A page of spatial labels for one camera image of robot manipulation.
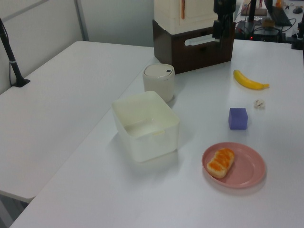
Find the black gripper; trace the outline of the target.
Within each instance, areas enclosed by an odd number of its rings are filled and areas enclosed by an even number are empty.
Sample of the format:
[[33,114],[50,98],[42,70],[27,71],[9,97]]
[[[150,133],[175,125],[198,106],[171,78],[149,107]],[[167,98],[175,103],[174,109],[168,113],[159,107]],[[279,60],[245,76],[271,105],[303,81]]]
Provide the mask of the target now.
[[223,38],[230,36],[230,30],[233,25],[233,13],[236,10],[236,0],[214,0],[213,11],[217,14],[218,20],[213,23],[213,34],[212,37],[216,42],[221,41]]

